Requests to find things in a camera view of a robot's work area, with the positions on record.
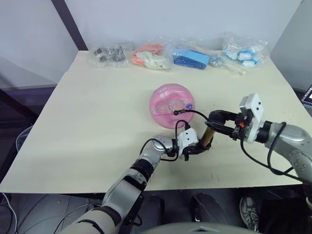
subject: pink plastic case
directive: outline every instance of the pink plastic case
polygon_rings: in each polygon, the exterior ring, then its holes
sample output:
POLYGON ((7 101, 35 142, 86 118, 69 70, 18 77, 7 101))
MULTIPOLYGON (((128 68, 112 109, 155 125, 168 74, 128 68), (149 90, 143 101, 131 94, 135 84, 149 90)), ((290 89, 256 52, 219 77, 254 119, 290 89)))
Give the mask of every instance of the pink plastic case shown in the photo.
MULTIPOLYGON (((173 112, 175 110, 193 110, 195 108, 195 102, 190 91, 179 84, 165 84, 160 86, 153 92, 150 99, 150 113, 159 125, 174 129, 176 122, 183 119, 190 122, 194 113, 183 113, 175 116, 173 112)), ((178 128, 184 126, 181 122, 178 124, 178 128)))

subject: sneaker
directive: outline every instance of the sneaker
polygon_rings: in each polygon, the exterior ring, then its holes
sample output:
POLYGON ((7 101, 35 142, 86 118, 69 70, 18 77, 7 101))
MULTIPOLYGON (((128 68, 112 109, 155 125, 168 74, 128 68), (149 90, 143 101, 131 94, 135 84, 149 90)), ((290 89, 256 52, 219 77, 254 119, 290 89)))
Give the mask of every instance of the sneaker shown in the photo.
POLYGON ((242 197, 239 203, 239 211, 247 228, 258 232, 259 215, 254 200, 248 196, 242 197))

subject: plastic bag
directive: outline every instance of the plastic bag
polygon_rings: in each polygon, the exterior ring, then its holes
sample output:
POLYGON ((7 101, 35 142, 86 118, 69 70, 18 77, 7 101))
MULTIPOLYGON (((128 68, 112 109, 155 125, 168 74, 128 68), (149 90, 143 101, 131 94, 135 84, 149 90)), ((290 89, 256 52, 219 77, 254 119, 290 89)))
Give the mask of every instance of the plastic bag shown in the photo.
POLYGON ((169 39, 154 38, 136 49, 132 62, 152 70, 168 70, 173 64, 171 51, 169 39))
POLYGON ((246 74, 245 68, 243 68, 240 64, 236 63, 235 61, 230 60, 229 58, 222 55, 220 51, 207 49, 206 47, 209 46, 207 41, 202 39, 186 39, 181 38, 177 43, 177 48, 188 48, 189 50, 193 50, 210 57, 209 65, 212 67, 226 67, 230 71, 232 71, 235 75, 244 75, 246 74))
POLYGON ((96 67, 127 67, 129 53, 132 51, 130 42, 110 44, 108 46, 93 46, 89 61, 96 67))
POLYGON ((193 48, 197 43, 194 38, 180 38, 174 42, 175 49, 172 56, 174 64, 205 69, 209 63, 210 56, 193 48))
POLYGON ((238 60, 245 67, 256 67, 266 62, 269 53, 267 42, 252 37, 227 33, 222 44, 223 53, 232 60, 238 60))
POLYGON ((16 150, 17 152, 20 151, 21 146, 23 145, 23 143, 25 142, 26 138, 28 137, 30 131, 32 130, 33 125, 26 128, 24 131, 22 131, 18 137, 15 140, 15 146, 16 146, 16 150))

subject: sticker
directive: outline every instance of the sticker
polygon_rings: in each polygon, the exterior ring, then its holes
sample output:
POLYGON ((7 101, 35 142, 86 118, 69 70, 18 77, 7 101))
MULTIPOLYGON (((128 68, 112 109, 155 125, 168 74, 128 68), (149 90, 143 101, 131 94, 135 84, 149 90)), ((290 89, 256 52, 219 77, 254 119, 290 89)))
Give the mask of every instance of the sticker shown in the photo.
POLYGON ((169 92, 166 91, 166 92, 160 94, 160 98, 164 98, 164 97, 166 97, 166 96, 168 96, 168 95, 169 95, 169 92))
POLYGON ((192 110, 193 109, 193 104, 189 103, 186 105, 186 109, 192 110))

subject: white table top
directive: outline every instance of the white table top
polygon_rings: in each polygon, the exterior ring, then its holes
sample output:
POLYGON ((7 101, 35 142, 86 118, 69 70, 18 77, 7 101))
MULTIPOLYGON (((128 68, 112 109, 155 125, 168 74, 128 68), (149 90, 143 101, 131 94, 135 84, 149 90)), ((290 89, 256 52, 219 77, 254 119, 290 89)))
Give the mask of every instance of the white table top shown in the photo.
MULTIPOLYGON (((165 83, 187 87, 196 109, 239 112, 244 96, 258 93, 263 120, 286 121, 312 135, 312 118, 271 60, 234 76, 226 68, 206 70, 174 66, 171 71, 90 66, 87 52, 79 52, 46 103, 30 135, 0 185, 11 193, 97 193, 108 188, 138 157, 142 144, 174 130, 155 123, 149 113, 153 91, 165 83)), ((191 122, 201 137, 202 117, 191 122)), ((247 151, 266 162, 268 149, 255 142, 247 151)), ((278 154, 273 166, 289 163, 278 154)), ((147 190, 229 188, 296 184, 276 176, 248 159, 239 142, 215 134, 212 148, 190 161, 160 162, 147 190)))

